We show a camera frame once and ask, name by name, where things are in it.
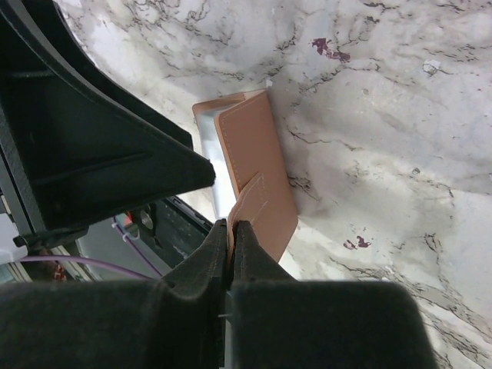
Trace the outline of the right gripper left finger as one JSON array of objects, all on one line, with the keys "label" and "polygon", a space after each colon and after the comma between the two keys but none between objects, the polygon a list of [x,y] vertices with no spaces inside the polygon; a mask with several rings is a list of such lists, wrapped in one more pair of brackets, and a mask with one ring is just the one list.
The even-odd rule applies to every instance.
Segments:
[{"label": "right gripper left finger", "polygon": [[218,368],[227,226],[163,278],[1,288],[3,368]]}]

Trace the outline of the tan leather card holder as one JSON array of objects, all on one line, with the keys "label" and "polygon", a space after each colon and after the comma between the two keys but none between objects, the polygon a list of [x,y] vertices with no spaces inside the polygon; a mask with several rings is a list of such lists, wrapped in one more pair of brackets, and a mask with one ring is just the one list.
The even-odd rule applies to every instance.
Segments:
[{"label": "tan leather card holder", "polygon": [[280,261],[298,225],[298,210],[266,90],[193,105],[203,155],[215,172],[214,215],[231,233],[250,222],[259,245]]}]

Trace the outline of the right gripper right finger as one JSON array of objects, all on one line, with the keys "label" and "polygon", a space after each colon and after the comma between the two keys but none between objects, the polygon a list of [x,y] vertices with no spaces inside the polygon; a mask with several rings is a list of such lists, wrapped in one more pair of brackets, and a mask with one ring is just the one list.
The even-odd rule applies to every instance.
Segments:
[{"label": "right gripper right finger", "polygon": [[230,289],[235,368],[435,368],[418,307],[387,281],[297,281],[234,230]]}]

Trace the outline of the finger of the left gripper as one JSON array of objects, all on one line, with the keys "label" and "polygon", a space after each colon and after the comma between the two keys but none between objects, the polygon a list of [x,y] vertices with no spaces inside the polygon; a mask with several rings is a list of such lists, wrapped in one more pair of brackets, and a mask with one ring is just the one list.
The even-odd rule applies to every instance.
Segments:
[{"label": "finger of the left gripper", "polygon": [[22,238],[62,238],[215,178],[191,136],[101,73],[52,1],[1,3],[1,190]]}]

